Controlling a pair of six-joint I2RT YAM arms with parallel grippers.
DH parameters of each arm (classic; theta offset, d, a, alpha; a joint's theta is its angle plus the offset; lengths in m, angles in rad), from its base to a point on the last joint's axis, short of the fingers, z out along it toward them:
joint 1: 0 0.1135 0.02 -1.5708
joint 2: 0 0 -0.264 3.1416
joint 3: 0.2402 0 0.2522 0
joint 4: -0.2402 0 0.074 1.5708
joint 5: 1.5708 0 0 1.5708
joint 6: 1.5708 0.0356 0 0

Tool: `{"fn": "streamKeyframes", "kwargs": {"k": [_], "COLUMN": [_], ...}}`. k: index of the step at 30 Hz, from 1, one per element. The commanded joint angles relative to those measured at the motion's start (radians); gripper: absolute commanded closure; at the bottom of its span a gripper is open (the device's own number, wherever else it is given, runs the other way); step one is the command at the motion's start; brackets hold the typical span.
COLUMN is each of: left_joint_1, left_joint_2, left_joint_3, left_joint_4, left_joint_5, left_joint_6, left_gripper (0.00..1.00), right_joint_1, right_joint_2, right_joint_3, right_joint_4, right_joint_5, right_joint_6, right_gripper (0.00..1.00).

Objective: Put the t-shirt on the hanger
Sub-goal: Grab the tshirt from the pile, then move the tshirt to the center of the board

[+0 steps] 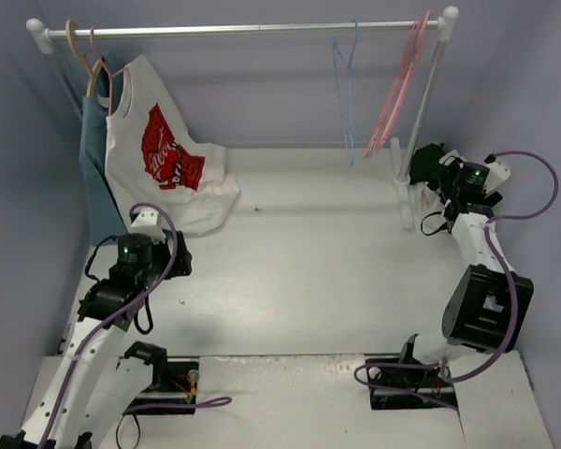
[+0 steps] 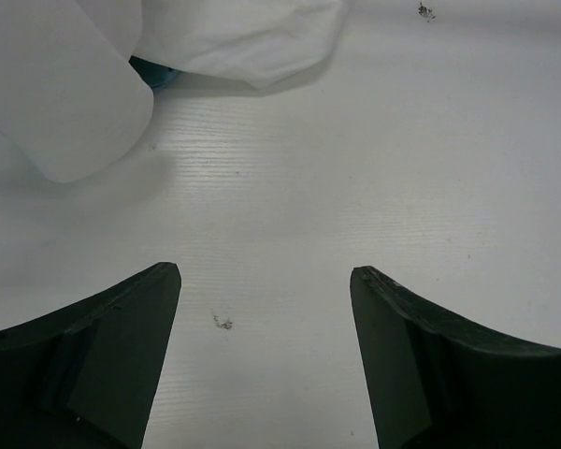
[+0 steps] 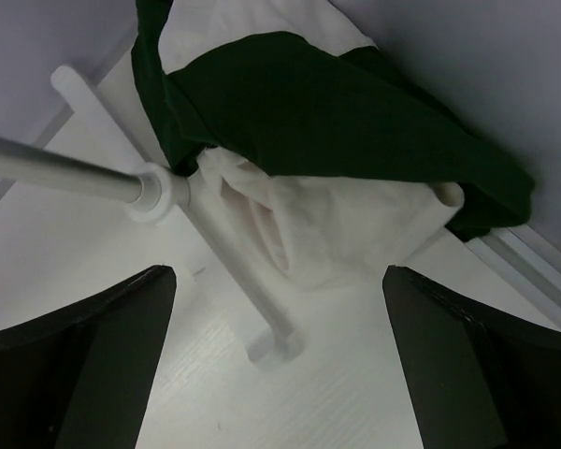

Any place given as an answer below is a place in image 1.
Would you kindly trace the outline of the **light blue wire hanger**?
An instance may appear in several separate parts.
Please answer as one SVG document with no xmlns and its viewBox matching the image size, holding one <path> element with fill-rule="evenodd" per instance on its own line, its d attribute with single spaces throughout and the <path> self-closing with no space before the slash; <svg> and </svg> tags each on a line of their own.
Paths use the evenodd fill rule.
<svg viewBox="0 0 561 449">
<path fill-rule="evenodd" d="M 352 66 L 359 39 L 359 21 L 353 20 L 352 24 L 353 40 L 348 56 L 343 54 L 336 40 L 332 46 L 333 74 L 338 100 L 339 119 L 350 167 L 354 164 L 356 155 L 353 126 Z"/>
</svg>

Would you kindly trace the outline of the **green and white raglan t-shirt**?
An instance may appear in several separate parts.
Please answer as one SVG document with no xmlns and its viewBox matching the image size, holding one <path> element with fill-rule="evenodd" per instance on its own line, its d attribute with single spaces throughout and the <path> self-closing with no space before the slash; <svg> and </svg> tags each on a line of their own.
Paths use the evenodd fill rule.
<svg viewBox="0 0 561 449">
<path fill-rule="evenodd" d="M 434 211 L 439 205 L 439 178 L 446 172 L 458 150 L 445 151 L 444 143 L 432 143 L 417 149 L 410 164 L 410 188 L 413 203 L 420 213 Z"/>
</svg>

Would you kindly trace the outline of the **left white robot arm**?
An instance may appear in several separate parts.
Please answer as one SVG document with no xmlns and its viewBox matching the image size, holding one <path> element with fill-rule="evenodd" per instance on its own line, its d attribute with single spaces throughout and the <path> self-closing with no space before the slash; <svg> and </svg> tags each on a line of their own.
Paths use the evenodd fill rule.
<svg viewBox="0 0 561 449">
<path fill-rule="evenodd" d="M 79 304 L 71 339 L 43 398 L 15 435 L 0 448 L 96 448 L 135 397 L 154 393 L 168 380 L 164 348 L 134 342 L 105 388 L 98 382 L 114 350 L 160 283 L 192 271 L 180 231 L 155 240 L 141 233 L 119 236 L 117 259 Z"/>
</svg>

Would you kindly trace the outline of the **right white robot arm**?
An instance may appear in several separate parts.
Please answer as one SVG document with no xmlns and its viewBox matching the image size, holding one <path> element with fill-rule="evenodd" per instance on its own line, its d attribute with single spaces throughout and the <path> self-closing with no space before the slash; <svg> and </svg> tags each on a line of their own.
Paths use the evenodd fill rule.
<svg viewBox="0 0 561 449">
<path fill-rule="evenodd" d="M 419 334 L 411 335 L 403 344 L 395 362 L 396 377 L 401 383 L 418 384 L 427 376 L 428 364 L 454 355 L 456 347 L 490 354 L 500 346 L 511 318 L 506 269 L 511 272 L 518 301 L 517 319 L 507 348 L 514 346 L 534 284 L 517 274 L 510 263 L 501 265 L 490 248 L 501 250 L 495 224 L 490 219 L 503 199 L 496 188 L 510 174 L 509 166 L 494 156 L 477 164 L 453 151 L 439 160 L 426 184 L 439 197 L 440 209 L 436 214 L 443 218 L 443 224 L 438 231 L 454 238 L 466 267 L 443 313 L 439 337 L 427 348 Z"/>
</svg>

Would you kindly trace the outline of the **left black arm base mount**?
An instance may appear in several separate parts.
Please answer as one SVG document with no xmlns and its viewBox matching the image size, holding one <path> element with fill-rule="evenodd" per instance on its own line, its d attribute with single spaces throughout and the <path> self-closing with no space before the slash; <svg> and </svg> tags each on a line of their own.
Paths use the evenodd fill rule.
<svg viewBox="0 0 561 449">
<path fill-rule="evenodd" d="M 193 415 L 199 380 L 199 359 L 169 355 L 167 349 L 136 341 L 122 360 L 136 359 L 151 370 L 150 380 L 129 405 L 134 415 Z"/>
</svg>

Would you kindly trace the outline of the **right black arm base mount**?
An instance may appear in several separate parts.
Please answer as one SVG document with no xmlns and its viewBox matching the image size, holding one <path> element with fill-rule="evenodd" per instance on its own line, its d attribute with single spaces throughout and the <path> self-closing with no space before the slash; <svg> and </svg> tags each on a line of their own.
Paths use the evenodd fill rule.
<svg viewBox="0 0 561 449">
<path fill-rule="evenodd" d="M 438 368 L 419 368 L 424 362 L 413 355 L 413 334 L 398 355 L 379 355 L 365 359 L 365 381 L 373 411 L 457 409 L 454 387 L 439 377 Z"/>
</svg>

